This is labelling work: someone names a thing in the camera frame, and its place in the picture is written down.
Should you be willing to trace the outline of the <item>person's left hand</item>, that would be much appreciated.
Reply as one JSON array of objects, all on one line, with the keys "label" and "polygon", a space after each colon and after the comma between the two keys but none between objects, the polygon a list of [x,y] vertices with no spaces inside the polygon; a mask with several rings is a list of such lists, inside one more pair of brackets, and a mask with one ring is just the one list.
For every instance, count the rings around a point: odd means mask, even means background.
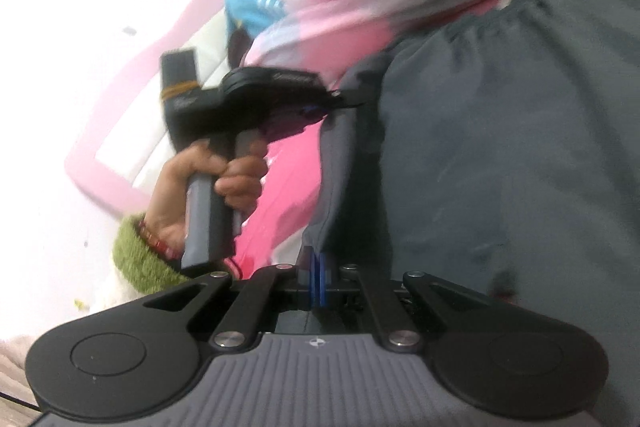
[{"label": "person's left hand", "polygon": [[268,171],[267,143],[257,132],[242,140],[242,155],[229,159],[229,142],[198,140],[160,170],[142,229],[167,259],[184,254],[187,265],[232,255],[233,213],[250,215]]}]

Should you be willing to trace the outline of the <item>green sleeve left forearm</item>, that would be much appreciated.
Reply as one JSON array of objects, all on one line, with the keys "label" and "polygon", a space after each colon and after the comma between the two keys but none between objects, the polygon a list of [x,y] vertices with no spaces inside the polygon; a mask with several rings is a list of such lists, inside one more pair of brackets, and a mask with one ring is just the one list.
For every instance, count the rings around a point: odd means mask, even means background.
[{"label": "green sleeve left forearm", "polygon": [[140,236],[139,225],[143,217],[143,213],[128,216],[119,225],[112,254],[115,268],[142,295],[155,294],[186,283],[188,278],[152,251]]}]

